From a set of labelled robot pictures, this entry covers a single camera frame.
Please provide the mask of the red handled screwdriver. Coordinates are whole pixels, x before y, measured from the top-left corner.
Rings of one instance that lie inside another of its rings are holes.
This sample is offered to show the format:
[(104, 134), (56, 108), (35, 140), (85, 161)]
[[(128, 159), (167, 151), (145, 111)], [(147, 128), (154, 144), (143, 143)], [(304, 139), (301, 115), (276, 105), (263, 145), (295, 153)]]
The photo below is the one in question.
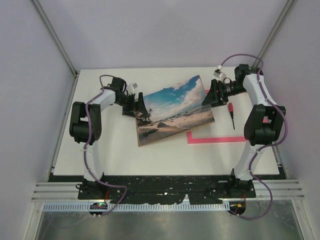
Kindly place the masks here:
[(227, 104), (227, 109), (228, 109), (229, 115), (230, 115), (230, 117), (231, 117), (232, 127), (233, 127), (233, 129), (235, 130), (234, 107), (233, 107), (233, 104), (232, 104), (231, 102), (229, 102), (229, 103)]

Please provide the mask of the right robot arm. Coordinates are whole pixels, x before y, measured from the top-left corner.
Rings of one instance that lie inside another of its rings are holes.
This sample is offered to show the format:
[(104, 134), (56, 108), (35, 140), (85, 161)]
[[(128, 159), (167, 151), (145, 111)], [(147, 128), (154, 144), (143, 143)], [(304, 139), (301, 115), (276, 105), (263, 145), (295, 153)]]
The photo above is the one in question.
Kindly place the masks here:
[(234, 69), (234, 81), (226, 82), (222, 65), (214, 71), (209, 92), (202, 101), (202, 106), (220, 107), (226, 105), (229, 97), (247, 93), (252, 109), (244, 125), (245, 147), (241, 157), (232, 169), (224, 193), (233, 198), (251, 196), (254, 186), (253, 171), (262, 154), (268, 147), (281, 143), (282, 129), (286, 129), (286, 108), (277, 105), (268, 92), (263, 72), (247, 64), (240, 64)]

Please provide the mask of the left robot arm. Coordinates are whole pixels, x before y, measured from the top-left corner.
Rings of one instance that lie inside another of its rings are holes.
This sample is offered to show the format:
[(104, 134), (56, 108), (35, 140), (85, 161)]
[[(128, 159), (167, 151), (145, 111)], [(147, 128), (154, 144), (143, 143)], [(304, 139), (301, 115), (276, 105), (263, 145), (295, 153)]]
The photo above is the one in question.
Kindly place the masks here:
[(137, 84), (128, 84), (124, 79), (110, 74), (99, 76), (100, 90), (87, 102), (75, 101), (71, 107), (69, 135), (81, 147), (84, 175), (76, 185), (80, 200), (102, 199), (110, 189), (119, 189), (124, 196), (127, 187), (104, 181), (98, 140), (102, 135), (102, 112), (107, 107), (122, 107), (122, 115), (135, 117), (147, 114), (142, 92), (136, 93)]

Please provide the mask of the pink picture frame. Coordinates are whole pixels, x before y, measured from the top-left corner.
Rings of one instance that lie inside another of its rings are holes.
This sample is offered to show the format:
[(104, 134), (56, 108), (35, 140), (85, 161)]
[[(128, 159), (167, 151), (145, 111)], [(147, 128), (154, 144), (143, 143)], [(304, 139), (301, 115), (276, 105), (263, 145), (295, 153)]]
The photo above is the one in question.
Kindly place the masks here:
[(212, 108), (214, 123), (187, 132), (189, 144), (245, 142), (244, 127), (252, 109), (248, 94), (241, 93), (229, 98), (233, 104), (233, 118), (226, 105)]

